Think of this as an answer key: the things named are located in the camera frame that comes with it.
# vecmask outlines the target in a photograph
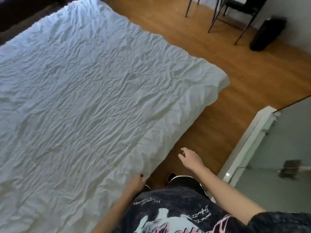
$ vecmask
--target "black chair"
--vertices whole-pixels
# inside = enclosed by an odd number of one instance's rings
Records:
[[[266,0],[246,0],[245,4],[240,3],[238,1],[235,0],[224,0],[218,13],[216,14],[215,19],[212,22],[212,25],[210,27],[210,29],[208,30],[208,32],[210,32],[211,28],[213,27],[218,15],[221,12],[221,9],[225,6],[225,11],[224,14],[226,14],[226,11],[228,9],[228,7],[235,9],[237,11],[243,12],[245,14],[251,15],[252,18],[250,20],[250,22],[248,23],[248,25],[246,26],[246,28],[243,30],[242,34],[240,35],[240,37],[236,40],[236,42],[234,43],[235,45],[237,44],[237,42],[240,40],[240,38],[242,37],[243,33],[247,30],[247,28],[252,24],[252,22],[254,21],[254,19],[256,18],[256,16],[258,15],[259,11],[261,10],[261,8],[263,7],[264,3],[266,2]]]
[[[186,17],[187,17],[187,14],[188,14],[188,11],[189,11],[191,2],[192,2],[192,0],[189,1],[188,8],[187,8],[187,12],[186,12]]]

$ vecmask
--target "black t-shirt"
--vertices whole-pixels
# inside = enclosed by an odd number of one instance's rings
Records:
[[[311,232],[310,214],[265,212],[245,226],[211,200],[187,188],[140,194],[114,233]]]

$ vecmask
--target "t-shirt sleeve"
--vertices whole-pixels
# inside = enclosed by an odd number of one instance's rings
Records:
[[[252,217],[248,227],[257,233],[311,233],[311,214],[262,212]]]

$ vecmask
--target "chair backrest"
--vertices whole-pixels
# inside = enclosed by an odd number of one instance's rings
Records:
[[[260,10],[265,2],[266,0],[246,0],[244,5],[252,9],[255,8]]]

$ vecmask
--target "wooden floor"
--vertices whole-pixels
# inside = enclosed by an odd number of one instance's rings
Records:
[[[165,185],[170,172],[190,174],[177,154],[187,147],[218,173],[242,134],[262,108],[280,109],[311,94],[311,57],[281,42],[265,51],[253,52],[248,45],[254,31],[245,33],[237,46],[240,30],[216,21],[208,33],[213,11],[195,2],[184,17],[189,0],[110,0],[117,13],[161,34],[171,44],[201,57],[224,70],[231,85],[218,100],[205,108],[182,135],[166,159],[148,179],[151,188]]]

